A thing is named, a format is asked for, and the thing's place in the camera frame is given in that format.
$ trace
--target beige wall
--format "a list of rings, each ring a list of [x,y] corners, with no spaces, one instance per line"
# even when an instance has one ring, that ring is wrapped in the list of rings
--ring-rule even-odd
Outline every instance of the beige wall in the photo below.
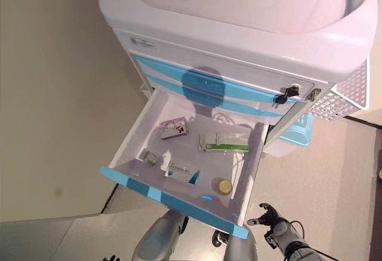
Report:
[[[1,0],[1,220],[99,213],[140,84],[98,0]]]
[[[378,0],[378,26],[370,53],[370,108],[351,116],[382,125],[382,0]]]

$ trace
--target drawer front panel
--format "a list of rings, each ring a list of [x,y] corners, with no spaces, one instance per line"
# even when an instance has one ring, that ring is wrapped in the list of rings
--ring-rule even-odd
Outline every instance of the drawer front panel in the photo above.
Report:
[[[282,69],[252,65],[244,61],[167,41],[158,41],[119,29],[114,29],[114,31],[125,50],[131,54],[172,63],[186,69],[195,69],[197,72],[203,72],[205,68],[215,69],[227,81],[244,84],[273,94],[282,94],[282,89],[298,84],[300,85],[300,96],[296,97],[298,101],[303,101],[315,87],[321,88],[323,91],[331,88],[325,81],[297,76],[290,72],[284,72]],[[146,41],[147,43],[142,44],[137,43],[137,41]]]
[[[295,103],[289,99],[276,107],[274,101],[277,95],[272,93],[144,57],[133,57],[151,86],[161,87],[212,108],[252,115],[266,124],[276,124]]]
[[[132,177],[128,177],[108,167],[102,167],[100,169],[100,173],[122,186],[130,188],[144,196],[147,196],[150,199],[166,205],[168,208],[180,211],[186,216],[195,218],[230,235],[234,235],[243,239],[247,238],[248,231],[243,227],[240,227],[233,222],[224,220],[208,211],[197,208],[174,196],[166,194],[159,189],[145,185],[144,183],[139,182]]]

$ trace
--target white drawer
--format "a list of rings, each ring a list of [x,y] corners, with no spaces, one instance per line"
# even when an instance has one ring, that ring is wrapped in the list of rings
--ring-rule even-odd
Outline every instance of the white drawer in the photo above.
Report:
[[[161,140],[159,123],[184,116],[189,135]],[[167,91],[155,90],[117,151],[113,161],[100,172],[122,186],[131,188],[169,208],[182,211],[214,228],[241,238],[242,228],[254,184],[261,151],[267,132],[264,125],[252,117],[220,108],[209,108]],[[206,153],[198,151],[199,134],[250,133],[249,152],[245,155]],[[161,168],[139,161],[140,152],[147,148],[163,156]],[[200,169],[196,185],[165,177],[169,159]],[[215,192],[214,180],[231,180],[233,190],[222,196]]]

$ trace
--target white mesh basket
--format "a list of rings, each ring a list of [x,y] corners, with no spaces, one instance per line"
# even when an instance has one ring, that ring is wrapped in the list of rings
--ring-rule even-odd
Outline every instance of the white mesh basket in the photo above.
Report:
[[[331,88],[307,113],[332,121],[357,110],[367,110],[369,80],[369,59],[367,59],[349,79]]]

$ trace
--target blue stripe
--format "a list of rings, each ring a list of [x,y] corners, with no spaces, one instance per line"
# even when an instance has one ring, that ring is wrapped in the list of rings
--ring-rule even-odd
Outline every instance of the blue stripe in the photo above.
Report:
[[[228,234],[232,234],[243,239],[247,238],[248,231],[244,228],[240,230],[239,226],[225,221],[224,219],[217,217],[216,215],[203,211],[200,208],[197,208],[164,192],[162,193],[161,203],[169,206],[169,208],[182,212],[186,216],[191,216],[195,219],[198,219],[201,222],[218,228],[221,231],[225,231]]]
[[[248,236],[248,231],[246,229],[244,229],[243,227],[240,227],[238,225],[235,225],[233,227],[233,233],[232,235],[234,236],[237,236],[237,237],[240,237],[242,239],[246,239],[247,236]]]
[[[201,199],[212,201],[212,197],[210,197],[209,195],[202,195]]]
[[[280,113],[271,113],[267,112],[265,110],[258,110],[249,106],[245,106],[242,104],[238,104],[235,102],[223,100],[222,98],[219,97],[214,97],[214,96],[208,96],[206,94],[203,94],[198,91],[193,91],[188,88],[183,88],[182,86],[175,85],[173,83],[163,81],[161,79],[158,79],[157,77],[151,76],[151,75],[146,75],[149,79],[151,79],[153,82],[177,93],[181,94],[182,96],[185,96],[189,100],[193,100],[195,102],[213,107],[213,108],[222,108],[225,110],[231,110],[234,112],[239,112],[239,113],[246,113],[248,115],[255,115],[255,116],[282,116]]]
[[[194,185],[194,184],[196,183],[196,180],[197,180],[198,177],[199,177],[199,173],[200,173],[200,172],[201,172],[201,171],[198,170],[198,171],[191,177],[189,183],[191,183],[191,184]]]
[[[119,183],[120,185],[123,185],[123,186],[127,186],[127,183],[129,181],[128,176],[118,171],[112,170],[109,167],[100,168],[100,173],[108,177],[109,179],[113,180],[114,182]]]
[[[153,187],[150,186],[149,191],[147,193],[147,196],[149,198],[152,198],[152,199],[160,202],[161,201],[162,192],[157,190],[156,188],[153,188]]]
[[[180,81],[187,87],[194,88],[199,91],[204,91],[210,94],[217,94],[224,91],[224,94],[228,97],[263,103],[274,103],[277,97],[274,94],[197,73],[192,70],[183,69],[137,55],[134,55],[134,57],[151,69],[176,81]],[[295,101],[289,99],[286,103],[295,103]]]
[[[129,179],[129,181],[127,182],[127,187],[131,188],[132,190],[136,192],[139,192],[140,194],[144,196],[147,196],[147,194],[149,193],[149,188],[150,188],[150,186],[145,185],[144,183],[139,182],[138,180],[135,180],[135,179]]]

